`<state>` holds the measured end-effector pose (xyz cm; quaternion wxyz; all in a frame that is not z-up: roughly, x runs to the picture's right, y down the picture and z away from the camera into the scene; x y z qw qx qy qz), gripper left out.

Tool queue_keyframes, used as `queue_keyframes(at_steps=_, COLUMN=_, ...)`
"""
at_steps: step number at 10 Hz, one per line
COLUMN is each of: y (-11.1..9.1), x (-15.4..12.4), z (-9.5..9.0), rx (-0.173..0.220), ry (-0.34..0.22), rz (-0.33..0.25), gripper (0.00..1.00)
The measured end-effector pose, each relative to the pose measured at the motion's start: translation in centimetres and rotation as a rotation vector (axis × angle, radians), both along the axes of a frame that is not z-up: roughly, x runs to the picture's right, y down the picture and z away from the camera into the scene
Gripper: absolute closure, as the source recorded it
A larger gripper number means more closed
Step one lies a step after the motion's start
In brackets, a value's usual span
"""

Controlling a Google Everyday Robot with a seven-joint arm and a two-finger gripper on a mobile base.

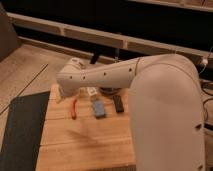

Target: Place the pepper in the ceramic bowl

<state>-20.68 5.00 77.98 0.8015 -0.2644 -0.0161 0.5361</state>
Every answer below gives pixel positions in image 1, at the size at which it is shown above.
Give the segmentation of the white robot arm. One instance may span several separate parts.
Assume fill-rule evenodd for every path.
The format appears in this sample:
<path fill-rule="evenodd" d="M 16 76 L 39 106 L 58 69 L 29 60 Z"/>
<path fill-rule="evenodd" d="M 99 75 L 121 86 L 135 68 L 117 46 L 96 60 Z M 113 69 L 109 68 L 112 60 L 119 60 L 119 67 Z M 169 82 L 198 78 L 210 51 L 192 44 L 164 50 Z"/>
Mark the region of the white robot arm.
<path fill-rule="evenodd" d="M 91 69 L 71 59 L 57 74 L 60 95 L 80 87 L 127 88 L 137 171 L 205 171 L 199 74 L 179 54 L 138 57 Z"/>

